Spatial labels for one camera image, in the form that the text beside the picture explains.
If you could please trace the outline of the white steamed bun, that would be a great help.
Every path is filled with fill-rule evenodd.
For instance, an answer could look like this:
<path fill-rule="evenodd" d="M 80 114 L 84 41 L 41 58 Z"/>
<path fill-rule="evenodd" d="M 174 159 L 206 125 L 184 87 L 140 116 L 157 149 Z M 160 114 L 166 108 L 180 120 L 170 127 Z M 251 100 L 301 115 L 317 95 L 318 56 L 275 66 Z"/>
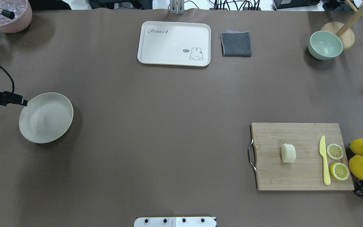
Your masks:
<path fill-rule="evenodd" d="M 296 160 L 296 149 L 292 144 L 281 145 L 281 158 L 284 163 L 293 163 Z"/>

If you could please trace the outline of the cream rabbit tray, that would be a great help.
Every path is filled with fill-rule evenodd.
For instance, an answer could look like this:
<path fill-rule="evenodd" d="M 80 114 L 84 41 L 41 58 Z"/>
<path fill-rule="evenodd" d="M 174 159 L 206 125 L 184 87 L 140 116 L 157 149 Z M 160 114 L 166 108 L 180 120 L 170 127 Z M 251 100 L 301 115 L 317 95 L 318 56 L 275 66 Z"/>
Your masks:
<path fill-rule="evenodd" d="M 203 23 L 146 21 L 137 59 L 143 64 L 205 67 L 210 63 L 211 29 Z"/>

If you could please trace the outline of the beige round plate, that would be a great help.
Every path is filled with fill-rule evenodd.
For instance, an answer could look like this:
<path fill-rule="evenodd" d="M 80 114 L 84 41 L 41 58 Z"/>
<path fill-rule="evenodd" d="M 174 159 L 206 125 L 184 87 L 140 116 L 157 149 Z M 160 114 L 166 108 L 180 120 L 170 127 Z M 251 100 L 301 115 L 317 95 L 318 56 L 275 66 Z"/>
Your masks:
<path fill-rule="evenodd" d="M 74 110 L 70 100 L 59 93 L 40 94 L 28 102 L 19 116 L 21 134 L 33 143 L 49 143 L 70 128 Z"/>

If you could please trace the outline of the lemon half slice upper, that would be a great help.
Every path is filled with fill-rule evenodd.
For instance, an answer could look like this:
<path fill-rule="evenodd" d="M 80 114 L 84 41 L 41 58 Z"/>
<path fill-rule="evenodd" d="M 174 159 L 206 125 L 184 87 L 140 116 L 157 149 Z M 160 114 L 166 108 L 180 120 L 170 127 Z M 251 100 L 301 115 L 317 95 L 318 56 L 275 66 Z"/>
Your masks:
<path fill-rule="evenodd" d="M 344 150 L 340 145 L 332 143 L 326 148 L 327 155 L 333 160 L 341 160 L 344 157 Z"/>

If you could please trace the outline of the lemon half slice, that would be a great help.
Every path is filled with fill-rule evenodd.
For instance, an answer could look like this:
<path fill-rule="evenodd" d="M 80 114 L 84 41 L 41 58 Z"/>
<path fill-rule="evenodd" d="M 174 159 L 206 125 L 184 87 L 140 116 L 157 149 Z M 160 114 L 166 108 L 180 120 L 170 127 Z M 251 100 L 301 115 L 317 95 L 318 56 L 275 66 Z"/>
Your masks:
<path fill-rule="evenodd" d="M 344 181 L 349 178 L 350 170 L 341 162 L 334 162 L 329 167 L 330 174 L 337 180 Z"/>
<path fill-rule="evenodd" d="M 332 143 L 326 148 L 327 155 L 333 160 L 341 160 L 344 157 L 344 150 L 340 145 Z"/>

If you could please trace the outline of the yellow lemon near lime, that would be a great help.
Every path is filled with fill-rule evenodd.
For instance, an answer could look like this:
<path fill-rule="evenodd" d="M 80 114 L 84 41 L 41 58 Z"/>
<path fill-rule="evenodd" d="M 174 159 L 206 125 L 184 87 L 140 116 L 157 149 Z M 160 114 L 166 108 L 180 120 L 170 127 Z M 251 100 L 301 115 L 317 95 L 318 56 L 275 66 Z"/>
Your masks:
<path fill-rule="evenodd" d="M 363 156 L 354 155 L 350 158 L 349 169 L 356 178 L 363 180 Z"/>

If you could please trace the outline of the wooden mug tree stand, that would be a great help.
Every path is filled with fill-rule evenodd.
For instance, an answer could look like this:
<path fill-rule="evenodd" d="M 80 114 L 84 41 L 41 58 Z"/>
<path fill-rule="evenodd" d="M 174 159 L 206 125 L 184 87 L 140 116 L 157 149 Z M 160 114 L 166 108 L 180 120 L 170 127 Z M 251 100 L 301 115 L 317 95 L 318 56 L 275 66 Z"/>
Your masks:
<path fill-rule="evenodd" d="M 350 27 L 363 16 L 363 5 L 360 7 L 360 9 L 357 9 L 350 0 L 346 0 L 345 2 L 354 11 L 352 17 L 350 17 L 350 19 L 345 24 L 340 22 L 328 22 L 321 27 L 321 31 L 327 31 L 335 34 L 341 40 L 343 50 L 348 50 L 354 45 L 355 42 L 355 35 Z"/>

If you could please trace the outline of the mint green bowl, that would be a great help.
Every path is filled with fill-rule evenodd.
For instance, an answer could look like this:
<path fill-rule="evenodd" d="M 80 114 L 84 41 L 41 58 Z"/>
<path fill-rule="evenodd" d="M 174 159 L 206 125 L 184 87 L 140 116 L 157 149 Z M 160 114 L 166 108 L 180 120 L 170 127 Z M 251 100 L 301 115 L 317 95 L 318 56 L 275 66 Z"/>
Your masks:
<path fill-rule="evenodd" d="M 343 51 L 343 44 L 335 34 L 317 31 L 310 37 L 308 50 L 314 58 L 325 61 L 339 56 Z"/>

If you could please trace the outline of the lemon half slice lower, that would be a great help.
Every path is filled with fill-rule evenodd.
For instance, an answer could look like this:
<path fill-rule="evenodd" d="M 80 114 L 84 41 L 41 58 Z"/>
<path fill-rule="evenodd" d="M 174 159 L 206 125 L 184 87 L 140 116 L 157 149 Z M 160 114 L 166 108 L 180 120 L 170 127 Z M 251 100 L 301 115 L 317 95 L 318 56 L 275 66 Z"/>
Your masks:
<path fill-rule="evenodd" d="M 341 162 L 334 162 L 329 167 L 330 174 L 337 180 L 344 181 L 349 178 L 350 170 Z"/>

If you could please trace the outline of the dark cherries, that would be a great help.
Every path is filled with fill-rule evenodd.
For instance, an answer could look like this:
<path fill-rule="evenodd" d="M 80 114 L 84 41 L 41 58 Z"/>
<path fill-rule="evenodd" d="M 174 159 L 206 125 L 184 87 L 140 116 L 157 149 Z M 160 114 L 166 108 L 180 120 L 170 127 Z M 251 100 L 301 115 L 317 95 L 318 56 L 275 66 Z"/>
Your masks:
<path fill-rule="evenodd" d="M 354 190 L 353 192 L 358 196 L 358 197 L 363 197 L 363 180 L 358 180 L 355 181 L 354 183 Z"/>

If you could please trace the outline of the pink bowl with ice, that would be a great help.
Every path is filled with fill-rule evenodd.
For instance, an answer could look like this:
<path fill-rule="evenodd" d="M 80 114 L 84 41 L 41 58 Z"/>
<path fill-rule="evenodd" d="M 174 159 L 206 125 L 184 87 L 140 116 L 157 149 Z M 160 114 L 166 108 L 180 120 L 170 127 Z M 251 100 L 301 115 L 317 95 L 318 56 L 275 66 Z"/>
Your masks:
<path fill-rule="evenodd" d="M 28 0 L 0 0 L 0 32 L 21 32 L 32 21 Z"/>

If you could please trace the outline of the yellow plastic knife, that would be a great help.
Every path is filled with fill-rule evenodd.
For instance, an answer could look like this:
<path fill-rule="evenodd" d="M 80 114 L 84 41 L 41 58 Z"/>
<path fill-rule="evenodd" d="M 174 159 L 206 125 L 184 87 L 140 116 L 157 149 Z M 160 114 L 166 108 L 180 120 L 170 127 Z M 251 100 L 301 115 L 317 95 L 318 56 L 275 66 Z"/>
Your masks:
<path fill-rule="evenodd" d="M 326 138 L 324 135 L 321 136 L 319 142 L 319 154 L 322 157 L 322 171 L 323 171 L 323 183 L 325 185 L 331 184 L 330 173 L 328 169 L 328 162 L 327 162 L 327 151 L 326 151 Z"/>

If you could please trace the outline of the wooden cutting board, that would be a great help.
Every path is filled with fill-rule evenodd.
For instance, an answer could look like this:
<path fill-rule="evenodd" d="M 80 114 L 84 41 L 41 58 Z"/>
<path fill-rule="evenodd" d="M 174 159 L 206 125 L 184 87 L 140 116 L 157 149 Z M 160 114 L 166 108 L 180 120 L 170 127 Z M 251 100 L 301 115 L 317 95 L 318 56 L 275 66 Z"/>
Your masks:
<path fill-rule="evenodd" d="M 321 136 L 326 144 L 344 148 L 337 123 L 252 123 L 251 138 L 255 157 L 256 185 L 262 191 L 354 190 L 352 178 L 340 181 L 331 177 L 323 183 L 322 157 L 319 154 Z M 296 160 L 284 163 L 281 145 L 292 144 Z"/>

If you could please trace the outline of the aluminium frame post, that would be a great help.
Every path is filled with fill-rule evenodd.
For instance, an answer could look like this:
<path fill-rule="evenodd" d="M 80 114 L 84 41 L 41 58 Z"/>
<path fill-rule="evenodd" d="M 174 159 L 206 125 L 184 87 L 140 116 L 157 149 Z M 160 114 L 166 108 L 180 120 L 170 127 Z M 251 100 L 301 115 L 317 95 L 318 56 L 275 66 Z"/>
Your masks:
<path fill-rule="evenodd" d="M 183 15 L 185 13 L 184 0 L 170 0 L 169 13 L 171 15 Z"/>

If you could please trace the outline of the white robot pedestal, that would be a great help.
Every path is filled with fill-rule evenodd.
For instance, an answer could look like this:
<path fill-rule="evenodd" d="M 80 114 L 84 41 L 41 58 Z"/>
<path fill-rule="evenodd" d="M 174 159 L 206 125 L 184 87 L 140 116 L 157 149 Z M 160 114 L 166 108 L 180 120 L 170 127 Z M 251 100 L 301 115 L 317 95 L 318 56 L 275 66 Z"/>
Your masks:
<path fill-rule="evenodd" d="M 216 227 L 215 217 L 139 217 L 134 227 Z"/>

